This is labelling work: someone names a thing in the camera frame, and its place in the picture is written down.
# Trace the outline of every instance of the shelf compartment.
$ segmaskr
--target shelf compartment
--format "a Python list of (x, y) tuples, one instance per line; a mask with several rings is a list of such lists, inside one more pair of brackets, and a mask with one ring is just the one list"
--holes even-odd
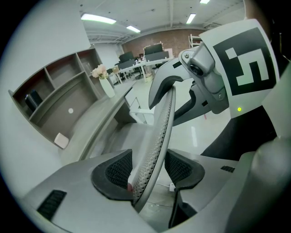
[(87, 76), (82, 72), (49, 96), (30, 121), (51, 141), (58, 133), (70, 139), (71, 129), (96, 100)]
[(77, 55), (88, 76), (91, 75), (92, 70), (101, 64), (101, 60), (98, 57), (95, 48), (78, 52)]
[(44, 69), (39, 70), (26, 80), (12, 95), (17, 106), (27, 118), (29, 118), (33, 112), (27, 106), (25, 96), (32, 90), (36, 90), (42, 100), (45, 100), (47, 96), (54, 91), (54, 87)]
[(56, 88), (62, 86), (76, 74), (83, 71), (76, 54), (63, 57), (47, 65), (46, 69)]

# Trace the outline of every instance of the chair armrest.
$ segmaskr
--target chair armrest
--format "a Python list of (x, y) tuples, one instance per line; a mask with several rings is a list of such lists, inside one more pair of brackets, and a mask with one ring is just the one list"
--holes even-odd
[[(147, 114), (147, 115), (154, 115), (154, 108), (153, 109), (140, 109), (140, 108), (136, 108), (136, 109), (130, 109), (129, 111), (129, 115), (139, 124), (144, 124), (141, 119), (137, 116), (137, 114)], [(145, 119), (145, 121), (147, 122), (147, 124), (152, 125), (153, 124), (153, 120), (149, 123), (147, 119)]]

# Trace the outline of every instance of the computer monitor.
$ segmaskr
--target computer monitor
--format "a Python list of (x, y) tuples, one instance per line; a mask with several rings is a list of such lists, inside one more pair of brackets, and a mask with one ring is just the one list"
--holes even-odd
[(134, 59), (133, 54), (132, 54), (131, 51), (119, 56), (120, 63), (129, 61), (131, 59)]
[(108, 70), (107, 70), (107, 73), (108, 73), (108, 74), (111, 74), (111, 73), (112, 73), (112, 69), (108, 69)]
[(148, 46), (145, 49), (145, 55), (149, 55), (152, 53), (158, 53), (158, 52), (162, 52), (163, 51), (163, 46), (162, 44), (156, 44), (153, 46)]

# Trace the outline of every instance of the white wall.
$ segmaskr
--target white wall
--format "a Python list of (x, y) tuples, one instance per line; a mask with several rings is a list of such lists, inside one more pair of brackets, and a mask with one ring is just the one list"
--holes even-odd
[(94, 44), (95, 49), (107, 69), (119, 62), (120, 47), (114, 44)]
[(62, 165), (58, 148), (27, 122), (8, 90), (15, 91), (48, 63), (90, 47), (75, 4), (40, 2), (18, 27), (0, 63), (0, 168), (19, 198)]

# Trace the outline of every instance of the office desk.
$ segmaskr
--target office desk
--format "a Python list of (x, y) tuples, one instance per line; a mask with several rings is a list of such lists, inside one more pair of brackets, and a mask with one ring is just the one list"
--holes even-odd
[(63, 165), (86, 159), (94, 147), (94, 142), (108, 127), (117, 112), (124, 108), (125, 95), (130, 91), (135, 81), (120, 84), (115, 87), (115, 96), (96, 101), (78, 120), (71, 131), (68, 146), (61, 150), (60, 158)]
[(130, 66), (130, 67), (127, 67), (125, 69), (120, 70), (120, 73), (124, 73), (124, 75), (125, 75), (125, 72), (131, 71), (132, 69), (140, 67), (141, 71), (142, 71), (142, 75), (144, 77), (144, 81), (147, 82), (146, 81), (146, 73), (145, 73), (145, 70), (144, 70), (143, 66), (153, 66), (153, 65), (160, 64), (160, 63), (163, 63), (163, 62), (166, 62), (166, 61), (170, 61), (172, 59), (173, 58), (165, 58), (165, 59), (160, 59), (160, 60), (155, 60), (155, 61), (143, 61), (143, 62), (141, 62), (141, 63), (139, 63), (137, 65)]

